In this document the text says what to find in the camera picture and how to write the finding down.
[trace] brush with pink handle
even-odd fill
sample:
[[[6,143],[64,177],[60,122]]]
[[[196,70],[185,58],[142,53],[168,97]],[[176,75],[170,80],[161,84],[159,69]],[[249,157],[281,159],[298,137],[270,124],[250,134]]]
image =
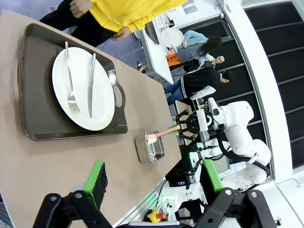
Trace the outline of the brush with pink handle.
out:
[[[179,125],[177,125],[177,126],[174,126],[172,128],[169,128],[167,130],[164,130],[162,132],[158,132],[156,134],[149,134],[149,135],[146,136],[147,144],[155,143],[157,141],[158,137],[161,137],[165,134],[169,134],[169,133],[174,132],[174,131],[178,131],[180,128],[181,127]]]

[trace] silverware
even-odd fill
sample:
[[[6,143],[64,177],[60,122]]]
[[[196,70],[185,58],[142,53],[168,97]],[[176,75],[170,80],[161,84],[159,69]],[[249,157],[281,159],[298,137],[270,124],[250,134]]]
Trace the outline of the silverware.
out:
[[[72,113],[78,114],[80,113],[80,109],[76,103],[74,94],[73,94],[73,83],[72,83],[72,76],[71,76],[71,69],[69,65],[69,57],[68,57],[68,44],[65,42],[66,45],[66,66],[67,66],[67,71],[68,71],[68,77],[69,77],[69,82],[70,82],[70,94],[67,96],[67,102],[68,106],[70,107]]]
[[[95,60],[96,60],[96,54],[93,53],[91,76],[90,76],[90,85],[89,85],[89,91],[88,91],[88,107],[89,107],[89,114],[90,114],[91,118],[92,118],[92,101],[93,101],[93,82],[94,82]]]

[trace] black hair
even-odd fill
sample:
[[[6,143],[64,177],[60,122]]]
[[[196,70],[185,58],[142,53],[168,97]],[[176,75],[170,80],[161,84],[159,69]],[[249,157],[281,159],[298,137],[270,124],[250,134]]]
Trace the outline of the black hair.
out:
[[[201,46],[200,51],[206,54],[215,48],[219,48],[221,45],[222,39],[219,36],[210,37],[208,41]]]
[[[232,82],[235,79],[235,74],[233,73],[232,70],[225,70],[222,73],[222,77],[223,77],[223,79],[227,79],[227,80],[229,80],[229,82]]]

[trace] plate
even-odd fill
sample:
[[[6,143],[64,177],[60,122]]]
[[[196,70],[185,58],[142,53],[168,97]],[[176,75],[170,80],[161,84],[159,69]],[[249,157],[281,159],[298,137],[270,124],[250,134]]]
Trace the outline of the plate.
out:
[[[90,118],[88,110],[88,89],[92,55],[78,47],[69,47],[68,53],[73,92],[81,113],[72,113],[67,103],[70,84],[65,49],[59,53],[53,65],[52,81],[57,100],[63,111],[76,124],[91,131],[102,130],[111,122],[115,110],[114,93],[109,77],[96,59],[92,96],[92,118]]]
[[[173,45],[176,48],[182,44],[184,35],[177,28],[167,28],[161,32],[161,40],[166,47],[171,48]]]

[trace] black jacket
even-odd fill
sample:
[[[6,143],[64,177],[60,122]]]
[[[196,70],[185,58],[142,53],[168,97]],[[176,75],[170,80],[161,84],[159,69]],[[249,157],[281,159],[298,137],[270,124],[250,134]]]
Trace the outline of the black jacket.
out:
[[[185,98],[191,97],[206,86],[217,89],[220,83],[220,73],[214,69],[202,69],[181,78],[181,88]]]

